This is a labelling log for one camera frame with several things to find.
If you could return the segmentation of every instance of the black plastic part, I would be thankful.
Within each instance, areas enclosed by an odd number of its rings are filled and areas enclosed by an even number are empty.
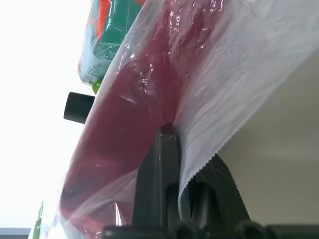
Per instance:
[[[64,118],[78,123],[85,123],[94,99],[94,96],[70,92],[65,105]]]
[[[166,228],[168,221],[172,225],[176,220],[179,221],[177,216],[180,171],[178,149],[178,136],[174,127],[170,123],[166,124],[156,134],[138,171],[133,226]]]
[[[105,227],[102,239],[165,239],[166,230],[158,227]]]
[[[191,224],[177,210],[180,147],[162,127],[142,162],[131,227],[105,227],[101,239],[319,239],[319,225],[263,227],[249,220],[234,179],[216,155],[189,186]]]
[[[233,176],[218,155],[193,178],[190,191],[195,197],[192,221],[200,228],[212,225],[223,230],[249,220]]]

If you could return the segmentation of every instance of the white wall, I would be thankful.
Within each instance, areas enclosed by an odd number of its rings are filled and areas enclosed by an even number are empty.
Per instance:
[[[30,228],[82,125],[63,120],[90,0],[0,1],[0,228]]]
[[[222,148],[251,218],[319,223],[319,53]]]

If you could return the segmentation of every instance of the clear plastic bag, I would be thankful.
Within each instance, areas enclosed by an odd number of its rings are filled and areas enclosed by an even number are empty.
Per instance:
[[[129,225],[137,169],[156,130],[182,136],[182,192],[319,44],[319,2],[148,0],[112,61],[42,235]]]

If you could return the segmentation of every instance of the plastic wrap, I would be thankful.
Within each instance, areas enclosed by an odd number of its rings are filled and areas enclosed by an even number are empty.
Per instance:
[[[190,178],[318,47],[318,8],[317,0],[146,1],[107,71],[42,235],[95,239],[102,226],[129,225],[137,169],[156,130],[174,121],[187,217]]]
[[[93,85],[96,81],[102,81],[144,2],[92,1],[78,70],[83,82]]]

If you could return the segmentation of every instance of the maroon cloth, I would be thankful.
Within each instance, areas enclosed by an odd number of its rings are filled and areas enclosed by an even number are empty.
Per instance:
[[[119,224],[117,216],[131,223],[134,191],[125,183],[112,200],[83,203],[138,169],[156,130],[174,122],[182,93],[229,23],[227,3],[166,0],[142,53],[122,67],[107,94],[97,95],[60,199],[62,216],[87,238]]]

